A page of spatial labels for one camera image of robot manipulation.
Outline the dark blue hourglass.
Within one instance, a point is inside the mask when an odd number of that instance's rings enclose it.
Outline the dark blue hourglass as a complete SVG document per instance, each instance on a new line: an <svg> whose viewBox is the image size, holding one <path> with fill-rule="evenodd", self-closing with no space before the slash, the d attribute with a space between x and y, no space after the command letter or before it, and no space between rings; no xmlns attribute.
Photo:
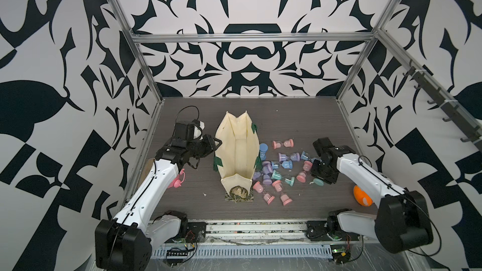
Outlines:
<svg viewBox="0 0 482 271"><path fill-rule="evenodd" d="M269 150L269 147L267 144L262 143L259 145L259 157L262 161L266 160L266 153Z"/></svg>

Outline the pink hourglass front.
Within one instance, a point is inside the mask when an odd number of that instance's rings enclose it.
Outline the pink hourglass front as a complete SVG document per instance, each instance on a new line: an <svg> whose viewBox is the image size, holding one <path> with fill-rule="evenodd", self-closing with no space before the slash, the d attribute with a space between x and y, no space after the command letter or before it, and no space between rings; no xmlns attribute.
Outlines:
<svg viewBox="0 0 482 271"><path fill-rule="evenodd" d="M280 200L284 206L289 205L292 203L292 199L287 195L284 191L283 185L281 180L276 180L272 183L272 187L275 189L277 193L279 193Z"/></svg>

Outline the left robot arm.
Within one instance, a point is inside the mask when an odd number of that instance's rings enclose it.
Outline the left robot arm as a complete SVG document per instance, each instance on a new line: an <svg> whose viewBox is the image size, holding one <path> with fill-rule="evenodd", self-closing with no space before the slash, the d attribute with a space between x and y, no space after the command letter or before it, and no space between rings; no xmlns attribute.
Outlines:
<svg viewBox="0 0 482 271"><path fill-rule="evenodd" d="M153 221L151 217L169 188L181 186L180 175L191 159L214 153L221 140L204 134L205 125L195 119L177 122L172 136L155 155L143 183L111 220L95 229L95 263L102 270L145 270L153 250L187 229L184 213L169 211Z"/></svg>

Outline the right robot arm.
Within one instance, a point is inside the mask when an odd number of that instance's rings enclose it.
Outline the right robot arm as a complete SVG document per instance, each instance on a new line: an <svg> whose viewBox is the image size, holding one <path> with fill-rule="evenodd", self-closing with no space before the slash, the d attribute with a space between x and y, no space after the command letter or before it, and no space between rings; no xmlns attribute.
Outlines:
<svg viewBox="0 0 482 271"><path fill-rule="evenodd" d="M313 143L319 159L311 175L335 184L340 174L351 179L377 207L374 215L350 209L330 212L322 233L330 238L355 233L376 239L386 251L399 253L429 245L434 240L426 199L418 191L404 189L371 168L352 148L335 146L329 138Z"/></svg>

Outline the cream canvas tote bag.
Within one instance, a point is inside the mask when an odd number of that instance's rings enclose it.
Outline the cream canvas tote bag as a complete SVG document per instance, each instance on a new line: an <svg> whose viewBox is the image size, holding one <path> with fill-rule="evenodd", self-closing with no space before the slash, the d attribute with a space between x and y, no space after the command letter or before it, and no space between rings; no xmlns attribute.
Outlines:
<svg viewBox="0 0 482 271"><path fill-rule="evenodd" d="M247 112L238 117L227 112L215 138L222 144L215 150L213 169L220 175L225 200L252 202L253 177L261 169L257 126Z"/></svg>

